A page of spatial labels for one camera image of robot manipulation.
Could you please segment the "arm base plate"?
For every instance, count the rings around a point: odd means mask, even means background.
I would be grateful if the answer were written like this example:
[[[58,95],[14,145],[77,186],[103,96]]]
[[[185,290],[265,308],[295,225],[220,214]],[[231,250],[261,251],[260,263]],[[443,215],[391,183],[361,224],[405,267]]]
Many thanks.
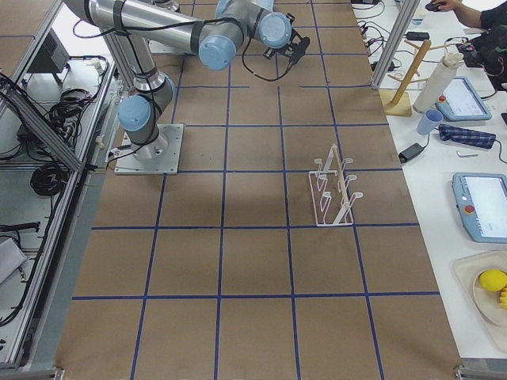
[[[120,153],[125,158],[116,160],[118,175],[177,174],[181,156],[184,124],[159,124],[158,137],[151,144],[141,147],[135,154],[128,149]]]

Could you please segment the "person forearm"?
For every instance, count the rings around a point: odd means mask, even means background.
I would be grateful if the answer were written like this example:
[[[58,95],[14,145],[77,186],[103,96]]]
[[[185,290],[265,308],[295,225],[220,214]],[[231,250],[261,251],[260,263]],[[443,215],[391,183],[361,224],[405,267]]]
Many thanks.
[[[469,28],[482,28],[480,11],[464,5],[461,1],[454,1],[452,11],[461,24]]]

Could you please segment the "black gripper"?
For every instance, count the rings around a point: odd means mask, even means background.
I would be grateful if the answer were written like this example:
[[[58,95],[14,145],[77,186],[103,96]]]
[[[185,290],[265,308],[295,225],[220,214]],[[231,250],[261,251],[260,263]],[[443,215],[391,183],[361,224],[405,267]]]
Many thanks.
[[[263,17],[263,44],[267,47],[264,57],[271,59],[275,55],[282,55],[289,59],[291,66],[305,56],[311,41],[292,27],[294,20],[295,17],[290,13],[270,13]]]

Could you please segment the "person hand on mouse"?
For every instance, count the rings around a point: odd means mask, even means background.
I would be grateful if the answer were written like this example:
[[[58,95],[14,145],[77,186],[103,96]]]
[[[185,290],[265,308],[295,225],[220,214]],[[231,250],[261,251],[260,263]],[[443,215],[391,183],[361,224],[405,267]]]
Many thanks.
[[[437,7],[439,11],[448,12],[459,8],[461,6],[461,1],[457,0],[436,0],[432,1],[432,4]]]

